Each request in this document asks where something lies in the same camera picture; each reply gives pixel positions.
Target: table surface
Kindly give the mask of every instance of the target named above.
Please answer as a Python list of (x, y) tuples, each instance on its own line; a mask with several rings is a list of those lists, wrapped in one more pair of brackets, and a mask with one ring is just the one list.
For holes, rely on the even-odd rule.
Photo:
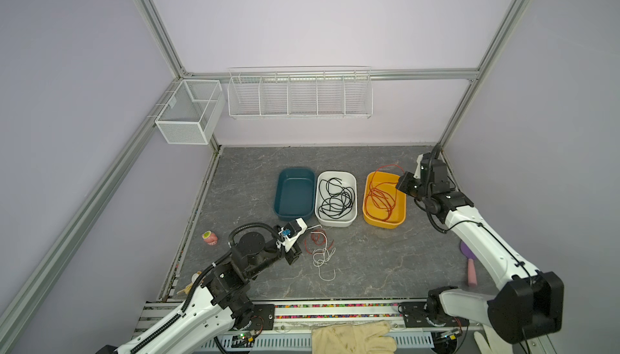
[[(228, 234), (250, 222), (282, 224), (274, 213), (278, 175), (287, 167), (309, 167), (323, 171), (346, 171), (357, 182), (358, 216), (349, 227), (325, 227), (335, 254), (321, 267), (304, 254), (293, 264), (279, 261), (251, 282), (253, 300), (426, 297), (430, 289), (454, 285), (465, 290), (494, 295), (497, 289), (482, 264), (476, 261), (478, 287), (467, 286), (467, 259), (460, 239), (434, 230), (426, 214), (407, 198), (406, 220), (396, 229), (371, 226), (363, 218), (362, 201), (366, 177), (378, 167), (398, 164), (415, 170), (423, 146), (225, 148), (206, 195), (195, 232), (185, 250), (177, 290), (228, 251)], [(400, 173), (393, 167), (394, 173)], [(319, 224), (316, 217), (308, 226)], [(213, 231), (219, 241), (207, 245), (202, 237)], [(308, 248), (314, 249), (310, 239)]]

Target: orange plastic tray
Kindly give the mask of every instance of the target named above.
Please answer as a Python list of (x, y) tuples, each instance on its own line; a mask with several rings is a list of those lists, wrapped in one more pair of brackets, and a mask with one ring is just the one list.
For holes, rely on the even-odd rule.
[(396, 189), (396, 182), (398, 182), (398, 175), (389, 173), (389, 172), (381, 172), (378, 171), (375, 174), (375, 178), (373, 179), (373, 186), (377, 186), (379, 183), (383, 182), (391, 182), (393, 184), (384, 184), (380, 185), (378, 188), (381, 191), (384, 191), (392, 196), (396, 195), (396, 207), (392, 211), (392, 217), (385, 221), (380, 221), (378, 219), (372, 218), (368, 216), (368, 214), (375, 216), (376, 218), (385, 218), (388, 216), (388, 211), (385, 209), (380, 209), (373, 204), (372, 199), (368, 199), (368, 204), (366, 201), (366, 197), (368, 196), (368, 191), (370, 191), (370, 178), (373, 177), (374, 172), (368, 174), (366, 178), (366, 188), (364, 191), (364, 203), (362, 205), (362, 211), (364, 213), (364, 220), (368, 222), (370, 225), (385, 227), (386, 229), (395, 229), (397, 226), (402, 224), (405, 221), (407, 216), (407, 195), (405, 193), (400, 192)]

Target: purple paddle with pink handle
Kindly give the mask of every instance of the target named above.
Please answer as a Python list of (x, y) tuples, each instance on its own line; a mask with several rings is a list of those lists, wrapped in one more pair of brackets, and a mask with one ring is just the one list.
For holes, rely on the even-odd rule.
[(461, 241), (461, 253), (467, 257), (467, 284), (469, 286), (477, 286), (478, 280), (476, 279), (476, 267), (474, 267), (476, 255), (463, 241)]

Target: wire basket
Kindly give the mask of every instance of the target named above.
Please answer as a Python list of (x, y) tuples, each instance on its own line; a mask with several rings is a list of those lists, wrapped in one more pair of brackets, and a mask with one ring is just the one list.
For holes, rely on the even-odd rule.
[(370, 70), (232, 75), (228, 109), (233, 118), (368, 118)]
[(209, 144), (224, 104), (219, 80), (185, 80), (155, 119), (169, 144)]

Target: tangled white cable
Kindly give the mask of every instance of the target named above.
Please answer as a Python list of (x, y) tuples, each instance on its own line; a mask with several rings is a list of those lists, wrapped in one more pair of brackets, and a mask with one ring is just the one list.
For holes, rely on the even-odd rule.
[(325, 247), (314, 250), (314, 252), (312, 252), (312, 259), (313, 259), (313, 265), (319, 269), (319, 278), (323, 281), (332, 281), (333, 279), (336, 278), (336, 269), (334, 269), (334, 277), (330, 279), (326, 279), (321, 276), (321, 266), (327, 264), (327, 262), (334, 255), (336, 248), (333, 248), (332, 250), (327, 249), (329, 243), (327, 242), (327, 236), (324, 233), (320, 233), (320, 232), (310, 232), (310, 233), (321, 234), (323, 237), (325, 237), (325, 244), (324, 244)]

